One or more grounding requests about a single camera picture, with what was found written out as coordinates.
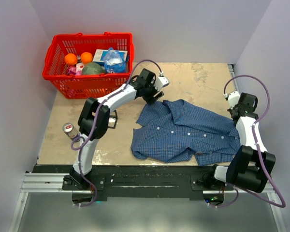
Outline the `blue checkered shirt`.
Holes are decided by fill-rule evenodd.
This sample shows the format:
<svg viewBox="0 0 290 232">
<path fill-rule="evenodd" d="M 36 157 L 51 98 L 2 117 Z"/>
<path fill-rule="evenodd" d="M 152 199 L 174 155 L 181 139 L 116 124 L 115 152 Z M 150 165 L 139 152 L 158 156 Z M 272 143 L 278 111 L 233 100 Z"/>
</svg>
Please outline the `blue checkered shirt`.
<svg viewBox="0 0 290 232">
<path fill-rule="evenodd" d="M 131 151 L 141 160 L 189 161 L 206 166 L 232 161 L 240 148 L 233 121 L 185 100 L 145 105 L 134 129 Z"/>
</svg>

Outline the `red plastic shopping basket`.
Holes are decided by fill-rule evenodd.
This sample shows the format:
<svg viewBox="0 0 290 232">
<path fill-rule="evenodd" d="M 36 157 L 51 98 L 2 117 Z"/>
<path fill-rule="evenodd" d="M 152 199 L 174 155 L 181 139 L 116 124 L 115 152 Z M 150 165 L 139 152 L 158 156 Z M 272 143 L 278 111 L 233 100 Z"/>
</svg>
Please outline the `red plastic shopping basket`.
<svg viewBox="0 0 290 232">
<path fill-rule="evenodd" d="M 103 58 L 115 50 L 125 63 L 107 72 Z M 130 32 L 58 34 L 48 48 L 42 76 L 67 99 L 98 98 L 128 80 L 133 60 Z"/>
</svg>

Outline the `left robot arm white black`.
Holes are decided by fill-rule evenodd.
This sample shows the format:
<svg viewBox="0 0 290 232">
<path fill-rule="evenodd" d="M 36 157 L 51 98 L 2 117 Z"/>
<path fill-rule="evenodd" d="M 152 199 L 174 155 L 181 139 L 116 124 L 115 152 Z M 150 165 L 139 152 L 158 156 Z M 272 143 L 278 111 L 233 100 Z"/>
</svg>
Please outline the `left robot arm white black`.
<svg viewBox="0 0 290 232">
<path fill-rule="evenodd" d="M 92 160 L 98 141 L 110 129 L 109 118 L 117 108 L 136 98 L 153 104 L 163 96 L 162 88 L 169 85 L 167 77 L 142 69 L 119 89 L 98 99 L 85 101 L 78 119 L 79 134 L 72 140 L 71 149 L 78 152 L 70 173 L 63 178 L 63 190 L 103 190 L 105 177 L 92 172 Z"/>
</svg>

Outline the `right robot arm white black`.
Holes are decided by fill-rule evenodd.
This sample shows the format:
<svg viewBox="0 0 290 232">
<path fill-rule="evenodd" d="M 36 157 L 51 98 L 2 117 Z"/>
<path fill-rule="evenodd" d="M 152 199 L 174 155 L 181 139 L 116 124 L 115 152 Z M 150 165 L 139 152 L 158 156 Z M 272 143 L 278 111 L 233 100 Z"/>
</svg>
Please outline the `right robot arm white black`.
<svg viewBox="0 0 290 232">
<path fill-rule="evenodd" d="M 259 116 L 255 113 L 258 98 L 248 93 L 234 91 L 226 95 L 230 108 L 228 112 L 233 119 L 239 133 L 240 148 L 228 167 L 214 165 L 211 175 L 206 177 L 209 189 L 216 190 L 223 183 L 233 184 L 242 189 L 261 193 L 268 181 L 259 159 L 257 146 L 253 134 L 256 134 L 261 150 L 261 159 L 270 174 L 276 162 L 275 155 L 269 153 L 261 140 Z"/>
</svg>

